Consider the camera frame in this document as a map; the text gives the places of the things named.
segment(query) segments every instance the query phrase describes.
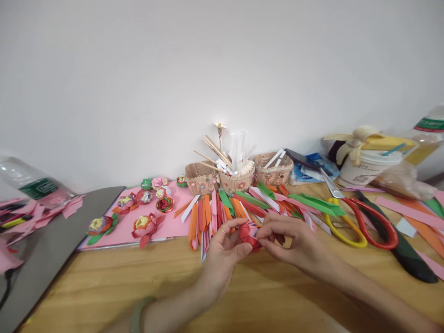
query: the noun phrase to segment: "small paper flower on stick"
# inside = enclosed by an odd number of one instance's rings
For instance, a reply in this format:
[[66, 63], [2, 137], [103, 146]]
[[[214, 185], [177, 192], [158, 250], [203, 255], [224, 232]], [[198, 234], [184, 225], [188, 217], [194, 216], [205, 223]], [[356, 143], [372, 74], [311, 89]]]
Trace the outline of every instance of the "small paper flower on stick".
[[139, 207], [139, 205], [136, 204], [135, 195], [134, 193], [131, 193], [127, 196], [120, 197], [117, 200], [117, 207], [115, 207], [112, 211], [114, 213], [124, 215], [128, 214], [130, 210], [135, 210], [137, 207]]
[[176, 179], [176, 184], [178, 187], [188, 187], [188, 184], [185, 181], [185, 175], [180, 175]]
[[114, 227], [119, 222], [119, 217], [116, 213], [113, 213], [111, 217], [102, 216], [100, 218], [94, 219], [88, 228], [87, 234], [90, 235], [88, 239], [88, 245], [94, 245], [102, 238], [103, 235], [109, 234], [114, 230]]
[[144, 190], [150, 191], [153, 189], [153, 186], [151, 185], [151, 182], [153, 181], [152, 178], [145, 178], [142, 183], [140, 184], [141, 188]]
[[141, 216], [134, 221], [131, 234], [134, 238], [141, 237], [139, 242], [140, 248], [144, 248], [148, 244], [151, 235], [157, 231], [158, 225], [159, 223], [153, 213], [150, 213], [148, 216]]
[[173, 209], [173, 198], [171, 197], [163, 197], [160, 198], [159, 201], [156, 204], [156, 208], [162, 212], [162, 213], [166, 213], [170, 210]]
[[144, 189], [141, 189], [136, 194], [137, 204], [147, 204], [151, 201], [152, 198], [153, 198], [153, 195]]
[[158, 199], [163, 197], [170, 197], [171, 196], [171, 190], [168, 186], [161, 186], [157, 189], [156, 197]]
[[250, 225], [248, 223], [244, 223], [239, 227], [239, 238], [243, 243], [250, 243], [250, 245], [253, 247], [252, 252], [257, 252], [262, 247], [259, 244], [258, 239], [255, 237], [256, 231], [258, 230], [257, 227]]
[[168, 179], [165, 177], [156, 177], [151, 181], [151, 186], [157, 190], [159, 187], [164, 186], [168, 183]]

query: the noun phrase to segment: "paper cup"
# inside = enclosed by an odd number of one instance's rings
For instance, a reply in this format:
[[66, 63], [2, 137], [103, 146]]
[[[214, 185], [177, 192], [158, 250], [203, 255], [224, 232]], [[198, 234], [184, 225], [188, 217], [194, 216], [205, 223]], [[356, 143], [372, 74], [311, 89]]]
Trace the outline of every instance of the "paper cup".
[[366, 186], [381, 172], [402, 161], [401, 152], [393, 152], [388, 156], [382, 156], [385, 150], [361, 150], [361, 164], [353, 166], [350, 157], [341, 169], [337, 182], [342, 186]]

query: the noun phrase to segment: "paper lotus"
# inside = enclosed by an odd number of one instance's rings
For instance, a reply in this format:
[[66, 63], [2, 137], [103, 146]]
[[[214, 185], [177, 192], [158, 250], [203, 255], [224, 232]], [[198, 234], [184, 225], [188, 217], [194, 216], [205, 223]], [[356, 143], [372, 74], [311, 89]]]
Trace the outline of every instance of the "paper lotus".
[[170, 197], [171, 196], [171, 190], [168, 186], [161, 186], [157, 189], [156, 197], [157, 198], [163, 198], [163, 197]]
[[128, 214], [130, 210], [135, 210], [139, 205], [136, 203], [134, 193], [120, 197], [117, 200], [117, 207], [112, 211], [118, 214]]
[[173, 209], [174, 200], [171, 197], [162, 197], [156, 204], [156, 208], [162, 212], [166, 213]]
[[243, 243], [250, 243], [253, 247], [252, 252], [257, 252], [262, 247], [258, 239], [255, 237], [258, 228], [254, 225], [244, 223], [239, 227], [239, 238]]
[[153, 195], [144, 189], [141, 189], [136, 194], [137, 204], [147, 204], [151, 201], [152, 198], [153, 198]]
[[87, 234], [91, 236], [90, 239], [88, 239], [88, 245], [94, 245], [103, 235], [113, 231], [118, 222], [119, 218], [116, 213], [113, 213], [112, 217], [102, 216], [94, 219], [90, 223], [87, 232]]
[[165, 177], [156, 177], [151, 181], [151, 186], [157, 190], [159, 187], [164, 186], [168, 183], [168, 179]]
[[149, 242], [150, 237], [154, 234], [158, 227], [156, 216], [150, 213], [148, 216], [141, 216], [134, 221], [133, 232], [131, 233], [134, 238], [141, 237], [139, 246], [144, 248]]
[[185, 175], [180, 175], [176, 179], [176, 184], [178, 187], [188, 187], [188, 184], [185, 181]]
[[153, 189], [153, 186], [151, 185], [152, 181], [153, 181], [152, 178], [145, 178], [140, 184], [140, 187], [143, 188], [144, 190], [150, 191]]

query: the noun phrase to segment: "plastic water bottle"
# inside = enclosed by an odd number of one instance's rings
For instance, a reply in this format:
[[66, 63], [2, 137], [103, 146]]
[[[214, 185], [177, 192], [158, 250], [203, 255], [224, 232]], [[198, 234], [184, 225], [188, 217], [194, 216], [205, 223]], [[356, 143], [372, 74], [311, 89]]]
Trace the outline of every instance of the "plastic water bottle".
[[63, 207], [75, 197], [70, 189], [15, 157], [0, 155], [0, 176], [48, 209]]

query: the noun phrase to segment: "green bottle label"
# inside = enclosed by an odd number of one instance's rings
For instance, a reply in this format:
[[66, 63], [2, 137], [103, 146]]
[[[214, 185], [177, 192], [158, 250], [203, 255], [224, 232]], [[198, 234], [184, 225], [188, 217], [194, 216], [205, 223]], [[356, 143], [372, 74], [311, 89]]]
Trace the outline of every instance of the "green bottle label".
[[422, 118], [414, 129], [423, 132], [441, 133], [444, 132], [444, 120]]
[[31, 199], [39, 200], [54, 193], [58, 189], [59, 188], [49, 178], [42, 178], [19, 188], [19, 191], [22, 191]]

